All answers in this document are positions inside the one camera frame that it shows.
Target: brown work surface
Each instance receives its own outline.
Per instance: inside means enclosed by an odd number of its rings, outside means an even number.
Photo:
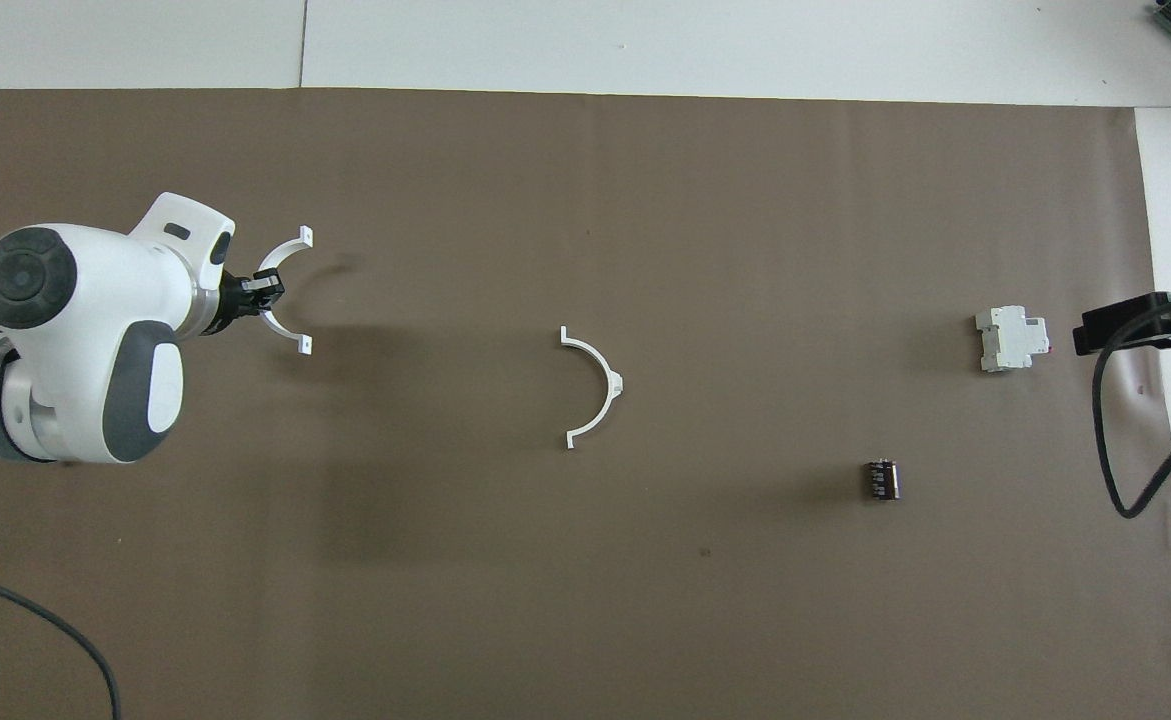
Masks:
[[[163,191],[238,273],[314,227],[279,315],[315,355],[242,320],[148,459],[0,462],[0,583],[133,719],[1171,716],[1171,487],[1111,509],[1069,341],[1152,290],[1132,111],[0,91],[0,235]],[[1056,351],[981,373],[1006,304]],[[626,382],[574,451],[603,382],[561,324]],[[1152,357],[1114,370],[1129,496]],[[104,700],[0,602],[0,719]]]

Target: black capacitor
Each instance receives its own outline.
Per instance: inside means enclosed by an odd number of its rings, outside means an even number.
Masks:
[[[865,464],[869,476],[869,496],[874,500],[900,500],[900,478],[896,473],[896,462],[886,459]]]

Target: black cable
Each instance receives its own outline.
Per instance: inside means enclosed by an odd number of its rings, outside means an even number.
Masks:
[[[46,606],[39,605],[35,601],[19,596],[19,594],[14,594],[4,587],[0,587],[0,597],[4,598],[4,601],[12,601],[18,605],[23,606],[23,609],[33,612],[39,618],[48,620],[50,624],[55,625],[61,633],[69,635],[69,637],[78,644],[78,647],[87,651],[87,654],[91,657],[96,667],[100,667],[101,674],[105,678],[105,688],[109,691],[110,718],[112,720],[119,720],[122,714],[119,713],[118,684],[114,680],[114,671],[110,670],[109,661],[105,661],[105,657],[96,650],[96,646],[83,637],[77,629],[74,629],[74,625],[70,625],[67,620],[60,619],[60,616],[55,615],[52,610],[47,610]]]
[[[1162,465],[1158,465],[1158,469],[1155,471],[1153,476],[1149,478],[1146,487],[1141,492],[1137,501],[1132,502],[1132,507],[1125,507],[1123,498],[1119,498],[1119,488],[1117,488],[1117,484],[1114,481],[1114,469],[1110,468],[1110,452],[1105,446],[1105,419],[1103,419],[1103,414],[1101,413],[1101,379],[1105,377],[1105,363],[1110,359],[1110,355],[1114,355],[1114,351],[1129,341],[1138,329],[1167,313],[1171,313],[1171,302],[1152,307],[1152,309],[1134,316],[1134,318],[1121,325],[1112,334],[1109,342],[1105,343],[1105,347],[1102,348],[1101,356],[1096,359],[1096,370],[1093,372],[1093,424],[1096,428],[1096,451],[1101,459],[1101,473],[1105,475],[1105,491],[1110,493],[1110,502],[1114,503],[1114,509],[1118,510],[1121,516],[1129,520],[1146,509],[1149,501],[1153,500],[1155,493],[1170,478],[1171,452],[1162,461]]]

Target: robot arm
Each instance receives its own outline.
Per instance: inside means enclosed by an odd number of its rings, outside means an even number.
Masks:
[[[233,232],[164,193],[125,235],[41,224],[1,238],[1,459],[131,462],[163,443],[182,412],[178,343],[245,315],[273,320],[285,290],[275,265],[293,251],[234,277]],[[279,251],[296,244],[311,246],[309,228]],[[309,354],[309,338],[287,334]]]

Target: white floor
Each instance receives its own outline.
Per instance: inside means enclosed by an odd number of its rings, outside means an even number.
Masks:
[[[0,0],[0,87],[303,82],[1135,107],[1155,281],[1171,292],[1171,40],[1151,9],[1142,0]],[[1160,359],[1171,419],[1171,352]]]

